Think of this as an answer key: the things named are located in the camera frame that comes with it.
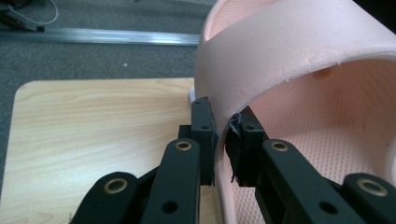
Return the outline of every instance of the light wood surface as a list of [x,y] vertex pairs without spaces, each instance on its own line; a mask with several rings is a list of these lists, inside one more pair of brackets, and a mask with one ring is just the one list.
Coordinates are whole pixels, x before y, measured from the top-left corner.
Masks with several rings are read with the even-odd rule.
[[[0,223],[68,223],[96,180],[139,177],[190,124],[191,78],[37,81],[15,97]],[[208,187],[201,223],[216,223]]]

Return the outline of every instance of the aluminum rail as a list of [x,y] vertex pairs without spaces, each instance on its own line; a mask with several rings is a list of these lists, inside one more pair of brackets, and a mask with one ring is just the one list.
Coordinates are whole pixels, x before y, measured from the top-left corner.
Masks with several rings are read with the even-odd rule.
[[197,46],[200,36],[141,31],[47,28],[45,32],[3,29],[0,30],[0,38],[69,43]]

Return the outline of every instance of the black plastic part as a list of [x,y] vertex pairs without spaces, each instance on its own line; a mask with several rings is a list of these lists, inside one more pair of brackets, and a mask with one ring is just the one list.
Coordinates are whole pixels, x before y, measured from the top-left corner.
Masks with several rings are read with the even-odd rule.
[[145,175],[140,176],[137,179],[137,193],[134,197],[134,211],[130,211],[133,214],[131,217],[132,223],[140,223],[140,219],[143,216],[143,212],[146,208],[149,200],[149,194],[151,192],[152,184],[157,175],[158,167],[149,171]]
[[28,21],[21,21],[6,12],[0,12],[0,22],[5,26],[21,31],[37,31],[37,26]]
[[120,172],[105,175],[84,197],[71,223],[130,223],[138,215],[134,207],[136,192],[134,175]]
[[141,223],[199,222],[199,155],[199,145],[191,139],[180,138],[169,143]]
[[256,187],[258,153],[268,135],[249,106],[231,118],[229,127],[225,146],[233,168],[232,181],[236,177],[239,187]]
[[197,99],[191,104],[191,139],[201,149],[201,185],[214,185],[215,150],[219,137],[207,97]]
[[353,174],[341,193],[367,223],[396,223],[396,188],[374,175]]
[[256,199],[266,223],[364,223],[292,144],[265,141],[260,161]]
[[191,125],[180,125],[177,138],[191,138]]

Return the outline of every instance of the pink foam cushion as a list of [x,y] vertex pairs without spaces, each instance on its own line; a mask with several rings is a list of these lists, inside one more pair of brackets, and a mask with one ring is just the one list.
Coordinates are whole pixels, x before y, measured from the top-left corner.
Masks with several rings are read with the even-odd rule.
[[224,221],[262,222],[254,189],[230,183],[223,138],[234,113],[250,105],[270,137],[292,142],[336,182],[365,172],[395,184],[395,90],[396,36],[352,1],[218,1],[195,91],[209,96],[221,136]]

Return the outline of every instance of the cable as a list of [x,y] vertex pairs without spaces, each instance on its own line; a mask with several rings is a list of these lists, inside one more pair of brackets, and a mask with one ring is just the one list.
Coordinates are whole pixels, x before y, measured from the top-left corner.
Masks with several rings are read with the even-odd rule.
[[32,22],[32,23],[34,23],[34,24],[36,24],[36,25],[44,26],[44,25],[50,25],[51,23],[55,22],[56,19],[58,19],[58,16],[59,16],[59,11],[58,11],[58,8],[56,7],[55,3],[54,3],[52,0],[49,0],[49,2],[52,4],[53,8],[55,9],[55,18],[53,18],[51,21],[35,21],[35,20],[33,20],[33,19],[30,19],[30,18],[26,17],[25,15],[22,15],[21,13],[19,13],[18,11],[16,11],[16,10],[15,10],[12,6],[10,6],[10,5],[8,5],[8,8],[9,8],[9,10],[10,10],[12,13],[14,13],[15,15],[17,15],[17,16],[23,18],[24,20],[27,20],[27,21],[29,21],[29,22]]

